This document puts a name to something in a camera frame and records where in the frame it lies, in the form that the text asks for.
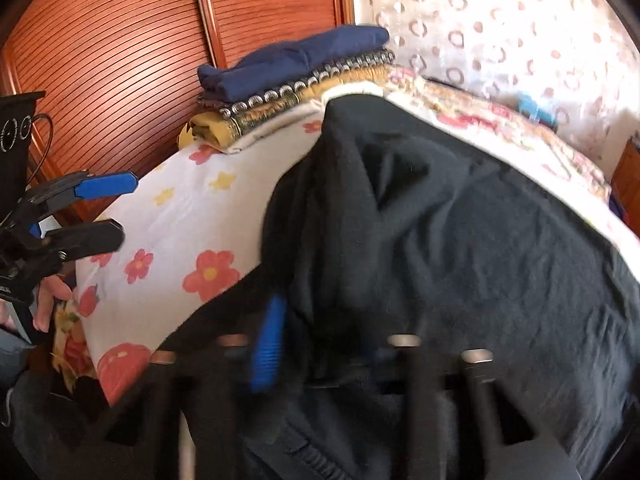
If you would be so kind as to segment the person left hand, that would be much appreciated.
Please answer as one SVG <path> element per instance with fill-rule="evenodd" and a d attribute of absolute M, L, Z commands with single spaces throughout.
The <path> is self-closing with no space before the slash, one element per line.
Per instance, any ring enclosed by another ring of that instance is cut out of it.
<path fill-rule="evenodd" d="M 38 287 L 37 310 L 32 320 L 35 329 L 43 333 L 47 332 L 55 303 L 58 300 L 67 301 L 70 298 L 72 298 L 72 290 L 63 281 L 61 275 L 51 275 L 44 278 Z M 9 314 L 9 304 L 1 300 L 0 309 L 1 326 L 16 332 L 16 325 Z"/>

